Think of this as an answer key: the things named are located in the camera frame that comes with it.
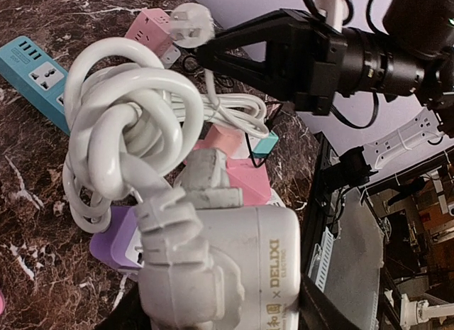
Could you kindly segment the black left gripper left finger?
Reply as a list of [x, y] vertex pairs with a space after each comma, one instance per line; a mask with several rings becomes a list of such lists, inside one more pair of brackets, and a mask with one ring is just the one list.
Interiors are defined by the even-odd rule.
[[141, 307], [137, 284], [95, 330], [149, 330], [149, 317]]

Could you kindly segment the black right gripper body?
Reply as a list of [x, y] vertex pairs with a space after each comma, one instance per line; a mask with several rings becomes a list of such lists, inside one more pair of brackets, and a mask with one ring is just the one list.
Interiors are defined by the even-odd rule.
[[296, 111], [318, 116], [330, 113], [340, 82], [347, 38], [326, 24], [316, 24], [304, 45], [300, 85], [294, 94]]

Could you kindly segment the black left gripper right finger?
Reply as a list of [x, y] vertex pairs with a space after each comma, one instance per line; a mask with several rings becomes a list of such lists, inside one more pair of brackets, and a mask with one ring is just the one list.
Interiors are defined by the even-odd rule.
[[299, 291], [299, 329], [358, 330], [320, 291], [306, 274], [301, 275]]

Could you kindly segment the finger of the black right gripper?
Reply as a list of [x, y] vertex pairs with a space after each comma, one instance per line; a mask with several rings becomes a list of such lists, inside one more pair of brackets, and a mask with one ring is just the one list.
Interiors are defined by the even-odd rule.
[[[319, 21], [310, 13], [278, 9], [218, 32], [196, 49], [198, 63], [213, 71], [271, 71], [285, 66], [302, 47]], [[263, 59], [242, 58], [236, 50], [262, 46]]]
[[228, 75], [280, 101], [315, 103], [306, 62], [212, 62], [212, 70]]

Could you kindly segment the teal charger cube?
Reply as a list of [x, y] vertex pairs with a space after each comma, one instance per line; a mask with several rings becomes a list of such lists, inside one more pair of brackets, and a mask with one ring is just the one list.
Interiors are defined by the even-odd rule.
[[274, 149], [279, 136], [274, 132], [270, 131], [266, 138], [249, 137], [250, 146], [252, 150], [252, 156], [254, 158], [266, 158]]

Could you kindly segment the white round power plug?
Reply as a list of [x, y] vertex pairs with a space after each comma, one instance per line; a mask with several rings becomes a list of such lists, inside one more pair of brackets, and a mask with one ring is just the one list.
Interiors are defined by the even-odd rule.
[[300, 231], [288, 208], [136, 210], [154, 329], [296, 329]]

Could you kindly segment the white square adapter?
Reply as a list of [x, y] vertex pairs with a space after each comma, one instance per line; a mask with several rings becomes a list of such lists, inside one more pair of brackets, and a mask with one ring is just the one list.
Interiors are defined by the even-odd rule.
[[176, 61], [178, 61], [180, 56], [181, 56], [180, 50], [177, 47], [175, 47], [174, 45], [171, 45], [164, 52], [164, 54], [162, 55], [160, 60], [161, 60], [161, 62], [163, 64], [164, 68], [165, 69], [169, 69], [169, 68], [171, 68], [171, 66], [173, 66], [173, 64], [176, 63]]

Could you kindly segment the pink cube socket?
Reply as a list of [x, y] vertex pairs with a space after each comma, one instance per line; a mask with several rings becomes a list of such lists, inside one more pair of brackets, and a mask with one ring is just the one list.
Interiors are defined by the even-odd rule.
[[170, 36], [170, 16], [159, 8], [143, 9], [132, 22], [125, 37], [138, 41], [161, 58], [174, 45]]

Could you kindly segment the pink adapter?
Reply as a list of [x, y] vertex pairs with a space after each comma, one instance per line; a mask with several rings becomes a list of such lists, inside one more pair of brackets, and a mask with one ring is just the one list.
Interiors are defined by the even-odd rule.
[[2, 315], [4, 313], [5, 308], [6, 308], [6, 300], [5, 300], [5, 297], [2, 293], [2, 291], [0, 291], [0, 315]]

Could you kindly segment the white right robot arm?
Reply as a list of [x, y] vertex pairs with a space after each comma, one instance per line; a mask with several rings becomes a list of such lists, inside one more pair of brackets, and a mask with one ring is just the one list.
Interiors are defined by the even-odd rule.
[[350, 26], [352, 0], [303, 2], [217, 33], [199, 64], [319, 116], [337, 113], [336, 94], [415, 96], [453, 135], [453, 0], [392, 0], [367, 31]]

